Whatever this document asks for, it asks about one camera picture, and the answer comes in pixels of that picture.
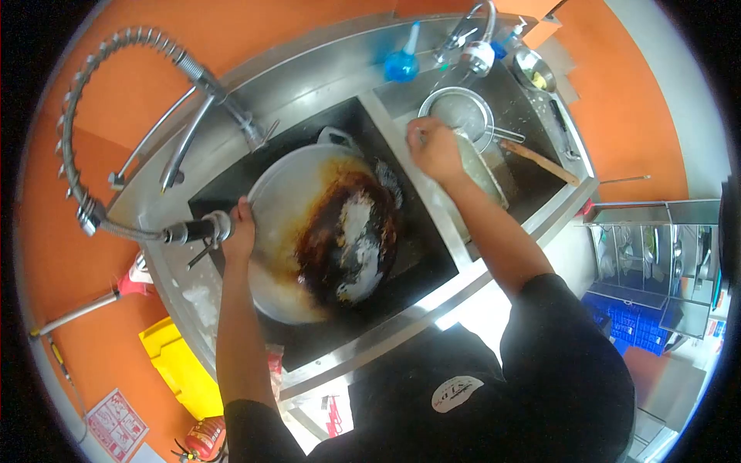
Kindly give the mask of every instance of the hand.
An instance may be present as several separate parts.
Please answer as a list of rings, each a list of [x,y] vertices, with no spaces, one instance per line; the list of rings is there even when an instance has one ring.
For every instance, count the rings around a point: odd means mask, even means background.
[[[222,243],[227,265],[247,265],[255,245],[255,222],[247,202],[247,196],[239,198],[229,214],[234,232]]]
[[[417,167],[441,187],[446,188],[465,177],[456,134],[440,119],[420,117],[410,121],[407,124],[407,144]]]

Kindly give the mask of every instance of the black t-shirt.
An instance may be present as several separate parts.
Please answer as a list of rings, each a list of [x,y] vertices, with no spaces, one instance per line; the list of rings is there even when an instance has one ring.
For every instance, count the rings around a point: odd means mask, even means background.
[[[624,454],[633,382],[560,277],[525,285],[500,350],[502,370],[478,336],[456,325],[392,351],[350,386],[355,429],[308,456],[275,410],[231,402],[229,461],[615,462]]]

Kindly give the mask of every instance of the blue bottle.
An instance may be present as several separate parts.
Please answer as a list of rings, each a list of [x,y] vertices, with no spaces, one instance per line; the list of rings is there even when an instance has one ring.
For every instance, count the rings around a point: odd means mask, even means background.
[[[385,76],[388,81],[409,82],[419,72],[419,62],[414,56],[417,37],[419,37],[419,21],[412,24],[409,40],[400,51],[394,52],[386,58],[384,63]]]

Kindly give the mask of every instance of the faucet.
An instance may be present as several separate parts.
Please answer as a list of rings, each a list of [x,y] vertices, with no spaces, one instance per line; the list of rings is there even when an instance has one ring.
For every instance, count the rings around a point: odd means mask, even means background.
[[[455,26],[453,31],[448,34],[448,37],[445,38],[445,41],[442,43],[440,48],[433,52],[433,57],[438,63],[449,62],[451,60],[451,52],[463,47],[466,38],[478,30],[477,27],[469,27],[468,20],[470,20],[476,11],[478,11],[484,4],[487,5],[489,9],[484,34],[480,40],[474,40],[465,45],[459,62],[463,63],[470,71],[479,77],[489,74],[491,67],[494,65],[494,50],[491,48],[491,40],[494,37],[494,24],[496,22],[496,7],[494,7],[494,2],[492,0],[478,1],[471,8],[471,11],[466,13],[460,21],[458,21],[458,24]]]
[[[199,69],[196,69],[195,75],[189,73],[189,77],[191,77],[196,88],[206,94],[206,99],[185,128],[185,134],[182,140],[178,143],[175,152],[167,161],[159,177],[159,186],[162,193],[173,185],[182,183],[185,179],[183,172],[180,170],[180,164],[185,159],[185,154],[188,148],[190,148],[193,138],[196,136],[196,129],[212,106],[223,106],[229,112],[229,115],[244,133],[250,151],[264,146],[278,125],[278,121],[276,121],[267,133],[263,132],[262,128],[253,120],[252,114],[244,110],[239,102],[226,92],[219,81],[205,67],[199,66]]]
[[[80,226],[89,236],[92,236],[98,228],[102,228],[115,236],[138,242],[185,244],[194,241],[206,241],[206,248],[188,264],[188,268],[190,268],[205,256],[209,250],[217,249],[225,239],[231,236],[233,224],[226,212],[215,210],[200,219],[178,221],[175,224],[158,230],[144,229],[136,225],[121,223],[108,216],[105,204],[101,199],[90,194],[90,191],[82,183],[80,169],[77,168],[75,163],[76,154],[72,144],[74,119],[77,114],[77,104],[82,97],[82,91],[85,85],[87,85],[90,81],[90,76],[99,68],[103,61],[109,59],[123,48],[134,47],[136,45],[149,48],[150,50],[154,50],[155,53],[169,58],[172,64],[193,82],[195,88],[201,90],[206,95],[206,100],[199,110],[196,111],[193,120],[188,124],[185,136],[167,163],[165,171],[162,173],[162,177],[160,178],[162,191],[182,181],[183,175],[180,172],[180,164],[185,157],[190,143],[193,141],[196,128],[203,120],[206,112],[213,105],[223,106],[229,112],[232,119],[234,119],[245,134],[251,150],[256,150],[265,144],[265,141],[270,138],[271,133],[277,127],[278,121],[275,121],[270,126],[270,129],[264,133],[262,128],[253,121],[252,114],[242,109],[237,100],[227,94],[226,90],[208,69],[193,59],[182,46],[157,27],[132,26],[116,31],[111,36],[106,37],[99,44],[95,52],[87,56],[79,70],[75,73],[70,84],[70,89],[64,95],[62,115],[56,123],[59,141],[56,144],[55,153],[62,158],[62,165],[57,172],[57,176],[60,178],[65,176],[69,185],[66,197],[68,199],[74,198],[79,205],[76,215]],[[157,125],[161,124],[172,114],[172,111],[190,93],[192,93],[192,90],[180,98],[165,113]],[[141,145],[140,143],[134,150],[123,170],[125,170],[126,166],[139,151]],[[120,185],[123,182],[122,173],[119,175],[113,174],[113,180],[114,184]]]

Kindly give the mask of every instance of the red fire extinguisher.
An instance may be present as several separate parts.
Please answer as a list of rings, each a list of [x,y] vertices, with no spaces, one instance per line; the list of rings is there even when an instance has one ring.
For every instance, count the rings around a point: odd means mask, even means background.
[[[185,436],[185,446],[180,445],[177,439],[175,443],[183,453],[177,453],[186,460],[196,462],[217,462],[223,457],[221,451],[226,438],[225,423],[223,416],[212,416],[198,422],[188,431]]]

